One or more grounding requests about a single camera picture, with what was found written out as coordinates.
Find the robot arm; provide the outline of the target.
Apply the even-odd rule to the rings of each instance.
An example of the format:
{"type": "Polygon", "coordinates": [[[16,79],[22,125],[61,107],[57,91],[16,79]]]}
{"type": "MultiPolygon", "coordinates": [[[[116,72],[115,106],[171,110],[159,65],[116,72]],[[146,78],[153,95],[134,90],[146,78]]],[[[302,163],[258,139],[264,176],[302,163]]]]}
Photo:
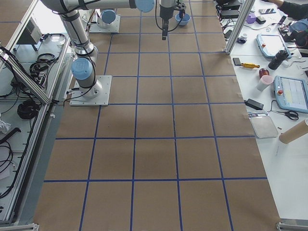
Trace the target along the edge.
{"type": "Polygon", "coordinates": [[[79,84],[80,97],[85,100],[101,95],[103,86],[95,70],[98,51],[82,24],[79,10],[130,8],[147,13],[159,5],[162,39],[165,40],[168,34],[168,23],[176,7],[175,0],[43,0],[42,3],[60,16],[74,45],[77,59],[73,62],[71,71],[79,84]]]}
{"type": "MultiPolygon", "coordinates": [[[[160,7],[160,17],[162,19],[162,27],[158,25],[157,22],[157,1],[156,0],[133,0],[133,5],[136,6],[141,12],[147,13],[151,11],[155,5],[155,22],[159,29],[162,31],[170,32],[175,30],[178,25],[181,25],[183,19],[186,15],[186,5],[180,0],[161,0],[159,2],[160,7]],[[174,11],[179,13],[176,15],[178,17],[178,24],[172,30],[169,30],[169,20],[173,17],[174,11]]],[[[110,24],[116,19],[116,13],[114,10],[106,9],[98,14],[98,23],[110,24]]]]}

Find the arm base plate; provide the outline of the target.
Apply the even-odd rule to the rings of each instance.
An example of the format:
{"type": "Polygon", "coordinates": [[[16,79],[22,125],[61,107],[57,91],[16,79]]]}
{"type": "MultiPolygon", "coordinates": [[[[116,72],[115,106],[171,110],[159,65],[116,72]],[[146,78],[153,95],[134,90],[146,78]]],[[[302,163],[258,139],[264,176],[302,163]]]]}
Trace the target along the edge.
{"type": "Polygon", "coordinates": [[[88,89],[80,88],[79,83],[75,81],[75,88],[79,88],[72,93],[71,106],[107,106],[109,104],[109,96],[111,89],[112,76],[99,75],[96,76],[96,84],[88,91],[88,89]]]}
{"type": "Polygon", "coordinates": [[[95,15],[90,25],[90,33],[118,34],[119,27],[120,15],[116,15],[115,20],[110,24],[104,23],[100,18],[95,15]]]}

